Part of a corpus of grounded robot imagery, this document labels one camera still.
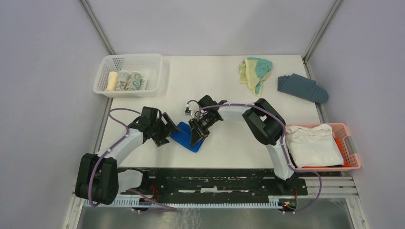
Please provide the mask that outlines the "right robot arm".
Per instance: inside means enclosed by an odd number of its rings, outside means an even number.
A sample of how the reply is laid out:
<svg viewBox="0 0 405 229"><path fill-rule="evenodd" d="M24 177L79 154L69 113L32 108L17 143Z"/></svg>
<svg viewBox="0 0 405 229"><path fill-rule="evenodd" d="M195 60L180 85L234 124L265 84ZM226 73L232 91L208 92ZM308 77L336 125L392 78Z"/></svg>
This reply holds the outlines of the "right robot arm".
<svg viewBox="0 0 405 229"><path fill-rule="evenodd" d="M216 102L205 95L197 104L199 110L189 120L191 146L205 140L210 134L209 128L219 121L244 121L255 139L268 150L274 166L277 191L287 195L295 189L299 176L287 151L286 122L266 99L238 104L227 100Z"/></svg>

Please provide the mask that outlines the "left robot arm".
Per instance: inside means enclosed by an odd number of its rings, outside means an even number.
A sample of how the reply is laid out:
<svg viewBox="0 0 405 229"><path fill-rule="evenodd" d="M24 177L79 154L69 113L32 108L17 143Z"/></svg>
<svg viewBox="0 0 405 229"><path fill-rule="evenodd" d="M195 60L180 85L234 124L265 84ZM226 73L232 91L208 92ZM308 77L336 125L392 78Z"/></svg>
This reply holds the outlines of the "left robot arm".
<svg viewBox="0 0 405 229"><path fill-rule="evenodd" d="M79 165L75 196L88 200L93 207L111 204L123 192L120 185L136 176L133 170L122 175L118 171L131 152L150 139L157 147L167 144L168 137L179 131L167 113L153 107L143 107L130 124L113 120L124 126L124 134L106 149L84 154Z"/></svg>

